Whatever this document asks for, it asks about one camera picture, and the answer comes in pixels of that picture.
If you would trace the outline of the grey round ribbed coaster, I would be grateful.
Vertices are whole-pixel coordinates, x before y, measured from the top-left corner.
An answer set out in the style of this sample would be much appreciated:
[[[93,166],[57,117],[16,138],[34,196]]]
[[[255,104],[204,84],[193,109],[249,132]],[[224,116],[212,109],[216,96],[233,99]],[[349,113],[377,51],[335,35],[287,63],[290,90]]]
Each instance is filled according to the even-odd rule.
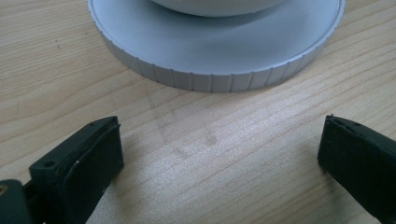
[[[346,0],[285,0],[261,12],[205,18],[150,0],[87,0],[111,53],[137,74],[199,92],[236,92],[284,81],[310,64]]]

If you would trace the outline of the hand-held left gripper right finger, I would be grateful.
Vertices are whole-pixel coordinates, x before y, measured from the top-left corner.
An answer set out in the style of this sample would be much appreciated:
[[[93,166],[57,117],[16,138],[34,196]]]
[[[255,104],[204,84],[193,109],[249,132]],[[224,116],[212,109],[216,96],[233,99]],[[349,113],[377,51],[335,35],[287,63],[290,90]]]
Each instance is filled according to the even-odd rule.
[[[358,122],[328,116],[318,164],[382,224],[396,224],[396,141]]]

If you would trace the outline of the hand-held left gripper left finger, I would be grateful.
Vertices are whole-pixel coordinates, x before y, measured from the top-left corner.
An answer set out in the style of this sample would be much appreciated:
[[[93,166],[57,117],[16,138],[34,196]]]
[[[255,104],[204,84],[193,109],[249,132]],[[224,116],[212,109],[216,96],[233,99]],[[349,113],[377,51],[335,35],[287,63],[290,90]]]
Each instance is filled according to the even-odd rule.
[[[118,118],[93,121],[29,167],[47,224],[85,224],[123,169]]]

